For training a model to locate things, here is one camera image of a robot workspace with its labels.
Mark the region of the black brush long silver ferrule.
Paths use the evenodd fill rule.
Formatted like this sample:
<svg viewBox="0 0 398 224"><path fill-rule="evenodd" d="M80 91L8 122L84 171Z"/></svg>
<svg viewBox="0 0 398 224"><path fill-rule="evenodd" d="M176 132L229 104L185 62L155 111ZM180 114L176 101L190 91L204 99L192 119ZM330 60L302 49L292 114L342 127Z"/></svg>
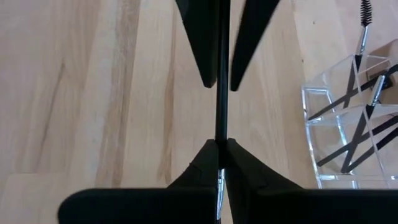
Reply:
<svg viewBox="0 0 398 224"><path fill-rule="evenodd" d="M347 155L345 157L344 163L341 168L341 172L343 174L349 173L349 165L351 164L351 160L356 152L356 149L359 145L359 141L361 139L361 136L363 135L363 132L367 126L366 119L368 119L373 111L374 107L376 106L377 102L379 101L381 97L381 91L385 82L386 76L385 75L380 75L378 76L375 85L373 86L372 93L368 99L368 102L366 103L365 109L363 110L361 117L359 119L358 125L355 129L353 139L351 141L350 147L348 149Z"/></svg>

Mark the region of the clear acrylic brush organizer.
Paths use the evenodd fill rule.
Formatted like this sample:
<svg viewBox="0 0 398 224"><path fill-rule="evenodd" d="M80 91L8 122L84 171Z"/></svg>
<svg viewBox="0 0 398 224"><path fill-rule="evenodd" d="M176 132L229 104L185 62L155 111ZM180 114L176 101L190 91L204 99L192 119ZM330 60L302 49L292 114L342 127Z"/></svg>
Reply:
<svg viewBox="0 0 398 224"><path fill-rule="evenodd" d="M369 139L358 145L351 164L371 147L374 147L375 153L351 172L341 172L348 151L321 167L317 166L318 161L352 141L361 114L372 93L373 87L359 90L358 94L344 103L313 120L308 120L346 94L353 60L354 55L346 57L302 86L305 131L318 188L398 189L398 137L379 151L376 149L376 144L397 128L398 123L377 135L371 133ZM358 70L355 72L353 89L368 81L370 80L359 77ZM372 131L393 116L398 116L398 105L381 104L378 101L372 115L366 119L367 126L363 134Z"/></svg>

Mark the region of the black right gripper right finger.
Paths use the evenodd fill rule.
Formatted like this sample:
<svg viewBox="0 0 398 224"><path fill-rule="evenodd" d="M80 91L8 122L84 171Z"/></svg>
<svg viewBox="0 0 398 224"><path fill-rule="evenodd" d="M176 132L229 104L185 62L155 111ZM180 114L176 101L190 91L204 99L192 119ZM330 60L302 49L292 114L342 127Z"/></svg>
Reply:
<svg viewBox="0 0 398 224"><path fill-rule="evenodd" d="M232 138L224 156L234 224L398 224L398 190L305 189Z"/></svg>

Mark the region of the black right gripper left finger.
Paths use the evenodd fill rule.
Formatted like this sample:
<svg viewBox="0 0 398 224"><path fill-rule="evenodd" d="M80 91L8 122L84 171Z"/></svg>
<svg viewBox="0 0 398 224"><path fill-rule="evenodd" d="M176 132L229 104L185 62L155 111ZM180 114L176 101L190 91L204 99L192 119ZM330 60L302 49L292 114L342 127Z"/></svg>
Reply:
<svg viewBox="0 0 398 224"><path fill-rule="evenodd" d="M218 224L218 146L209 139L166 188L94 188L67 197L59 224Z"/></svg>

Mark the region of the thin black pointed makeup brush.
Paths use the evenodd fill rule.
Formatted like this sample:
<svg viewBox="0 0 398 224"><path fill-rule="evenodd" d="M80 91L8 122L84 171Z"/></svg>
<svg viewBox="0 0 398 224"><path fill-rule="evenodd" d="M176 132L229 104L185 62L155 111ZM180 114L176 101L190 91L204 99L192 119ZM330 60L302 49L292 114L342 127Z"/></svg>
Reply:
<svg viewBox="0 0 398 224"><path fill-rule="evenodd" d="M229 72L229 19L231 0L218 0L218 68L215 141L218 145L218 197L216 224L221 224L223 208L225 169L224 151L228 133L228 72Z"/></svg>

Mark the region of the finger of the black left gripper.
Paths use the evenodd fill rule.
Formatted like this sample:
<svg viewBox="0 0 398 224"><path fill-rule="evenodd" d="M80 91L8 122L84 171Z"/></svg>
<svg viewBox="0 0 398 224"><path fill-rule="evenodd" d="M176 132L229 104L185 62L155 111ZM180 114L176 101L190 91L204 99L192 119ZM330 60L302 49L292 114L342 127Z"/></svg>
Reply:
<svg viewBox="0 0 398 224"><path fill-rule="evenodd" d="M231 91L237 91L280 0L246 0L231 65Z"/></svg>
<svg viewBox="0 0 398 224"><path fill-rule="evenodd" d="M206 88L216 82L220 0L175 0Z"/></svg>

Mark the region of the black spoolie makeup brush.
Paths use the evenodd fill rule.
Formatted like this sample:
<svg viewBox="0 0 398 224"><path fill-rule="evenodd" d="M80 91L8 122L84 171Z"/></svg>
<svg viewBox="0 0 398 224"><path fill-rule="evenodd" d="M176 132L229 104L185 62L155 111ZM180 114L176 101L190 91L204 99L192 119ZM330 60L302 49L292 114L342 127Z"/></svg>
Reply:
<svg viewBox="0 0 398 224"><path fill-rule="evenodd" d="M349 93L353 90L355 83L355 72L359 70L363 54L366 50L369 25L373 21L372 9L373 7L371 5L371 0L361 0L360 17L361 17L361 26L363 30L359 38L359 43L356 49L356 53L354 55L354 60L353 60L354 63L351 64L351 70L348 78L346 93Z"/></svg>

